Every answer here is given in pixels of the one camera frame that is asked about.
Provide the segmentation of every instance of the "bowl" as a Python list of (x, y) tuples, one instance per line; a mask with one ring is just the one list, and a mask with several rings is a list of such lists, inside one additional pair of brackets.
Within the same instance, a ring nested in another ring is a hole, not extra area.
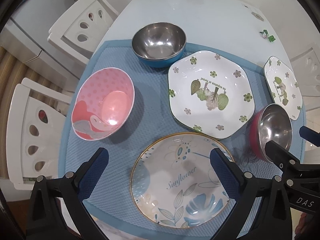
[(277, 104), (266, 106), (253, 119), (249, 139), (255, 155), (272, 163), (264, 149), (268, 141), (273, 140), (286, 150), (291, 146), (292, 127), (287, 112)]
[(81, 86), (72, 111), (72, 128), (87, 141), (101, 140), (118, 131), (134, 103), (134, 86), (119, 68), (104, 68)]
[(150, 67), (169, 67), (182, 57), (186, 34), (171, 23), (152, 23), (138, 30), (132, 38), (132, 49)]

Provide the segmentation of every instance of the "white plate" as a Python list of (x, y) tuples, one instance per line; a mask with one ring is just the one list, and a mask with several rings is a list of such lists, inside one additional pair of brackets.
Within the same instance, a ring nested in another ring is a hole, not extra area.
[(243, 68), (211, 51), (198, 51), (177, 61), (170, 67), (168, 79), (173, 116), (211, 137), (231, 136), (254, 113)]
[(271, 57), (264, 65), (273, 101), (282, 106), (292, 120), (297, 120), (302, 108), (302, 95), (293, 71), (277, 57)]
[(210, 165), (219, 142), (198, 133), (177, 133), (150, 145), (136, 161), (131, 192), (138, 209), (150, 220), (172, 228), (203, 224), (227, 205), (229, 198)]

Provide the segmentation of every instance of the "blue bowl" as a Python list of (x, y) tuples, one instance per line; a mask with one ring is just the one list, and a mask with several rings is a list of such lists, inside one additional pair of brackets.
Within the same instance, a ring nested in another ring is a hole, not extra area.
[(186, 34), (171, 23), (152, 23), (132, 38), (132, 49), (141, 62), (150, 67), (169, 67), (182, 57)]

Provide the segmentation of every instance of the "screw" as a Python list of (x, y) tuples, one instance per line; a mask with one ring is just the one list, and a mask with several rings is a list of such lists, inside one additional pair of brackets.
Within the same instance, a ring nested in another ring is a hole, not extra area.
[(288, 179), (288, 180), (287, 180), (287, 185), (288, 185), (289, 187), (293, 186), (293, 181), (292, 181), (292, 179)]
[(44, 177), (43, 177), (42, 175), (40, 175), (40, 176), (37, 177), (37, 181), (40, 182), (40, 181), (43, 180), (43, 178), (44, 178)]
[(247, 178), (247, 179), (251, 179), (252, 178), (252, 173), (250, 173), (250, 172), (245, 172), (244, 173), (244, 176)]
[(70, 179), (70, 178), (72, 178), (73, 177), (73, 172), (72, 171), (68, 171), (66, 174), (65, 174), (65, 176), (66, 176), (66, 178), (67, 179)]
[(281, 181), (281, 177), (278, 176), (278, 175), (276, 175), (276, 176), (275, 176), (275, 180), (278, 181), (278, 182), (280, 182), (280, 181)]

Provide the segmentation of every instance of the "blue placemat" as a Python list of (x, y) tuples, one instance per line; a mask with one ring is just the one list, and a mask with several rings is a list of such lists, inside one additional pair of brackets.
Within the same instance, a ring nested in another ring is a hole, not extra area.
[[(247, 60), (205, 46), (187, 43), (184, 57), (199, 50), (210, 50), (239, 64), (250, 81), (255, 102), (255, 113), (272, 103), (263, 69)], [(136, 208), (130, 193), (130, 174), (141, 152), (159, 138), (188, 129), (172, 117), (168, 97), (168, 69), (152, 69), (137, 59), (131, 49), (131, 41), (106, 41), (89, 61), (76, 89), (78, 93), (84, 81), (94, 72), (117, 67), (126, 71), (135, 86), (135, 102), (127, 122), (114, 135), (100, 141), (84, 141), (77, 137), (71, 128), (71, 111), (74, 96), (63, 129), (60, 155), (59, 176), (77, 168), (95, 153), (99, 147), (109, 151), (109, 164), (102, 174), (89, 199), (84, 200), (88, 211), (107, 224), (129, 234), (145, 239), (207, 240), (217, 231), (232, 209), (231, 200), (226, 208), (209, 222), (188, 229), (174, 229), (159, 226), (147, 219)], [(299, 136), (299, 128), (306, 123), (305, 110), (292, 122), (293, 140), (290, 152), (303, 159), (304, 141)], [(281, 174), (274, 165), (258, 160), (249, 148), (249, 127), (247, 122), (231, 137), (221, 142), (232, 153), (236, 163), (243, 171), (250, 171), (261, 178), (272, 178)], [(246, 233), (257, 212), (260, 200), (257, 199), (242, 233)]]

